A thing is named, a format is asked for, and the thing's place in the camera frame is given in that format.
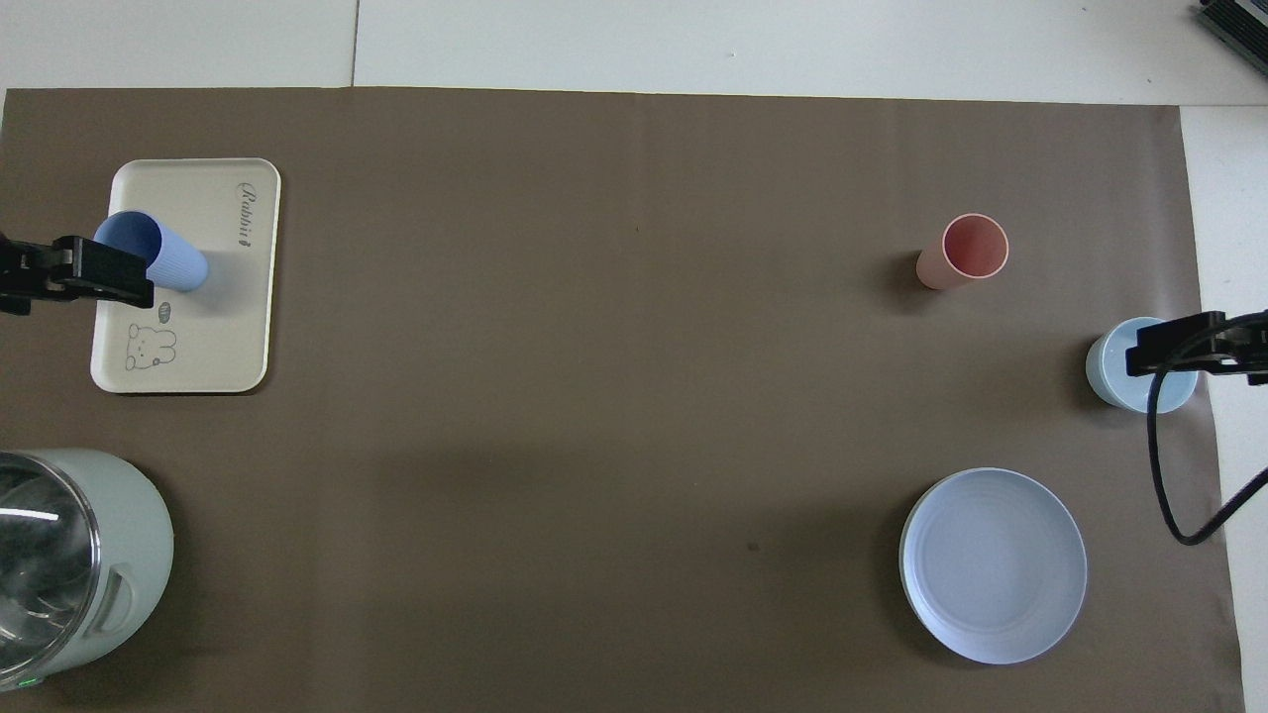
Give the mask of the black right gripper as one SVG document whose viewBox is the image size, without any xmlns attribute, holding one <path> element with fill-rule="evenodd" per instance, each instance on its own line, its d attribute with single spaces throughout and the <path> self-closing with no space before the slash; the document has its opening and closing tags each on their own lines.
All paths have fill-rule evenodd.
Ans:
<svg viewBox="0 0 1268 713">
<path fill-rule="evenodd" d="M 1208 311 L 1135 329 L 1135 344 L 1123 353 L 1123 369 L 1131 377 L 1153 376 L 1170 362 L 1170 370 L 1205 370 L 1245 377 L 1248 384 L 1267 384 L 1267 311 L 1227 318 L 1224 341 L 1205 332 L 1224 324 L 1222 311 Z"/>
</svg>

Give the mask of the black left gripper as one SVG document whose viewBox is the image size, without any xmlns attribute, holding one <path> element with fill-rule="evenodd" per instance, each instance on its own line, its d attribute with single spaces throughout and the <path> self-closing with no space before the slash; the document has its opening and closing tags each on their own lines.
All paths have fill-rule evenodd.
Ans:
<svg viewBox="0 0 1268 713">
<path fill-rule="evenodd" d="M 67 264 L 68 246 L 61 239 L 38 245 L 1 235 L 1 311 L 28 316 L 33 301 L 76 301 L 72 289 L 52 279 L 55 269 Z M 153 307 L 155 285 L 145 258 L 90 239 L 74 240 L 74 287 L 98 301 Z"/>
</svg>

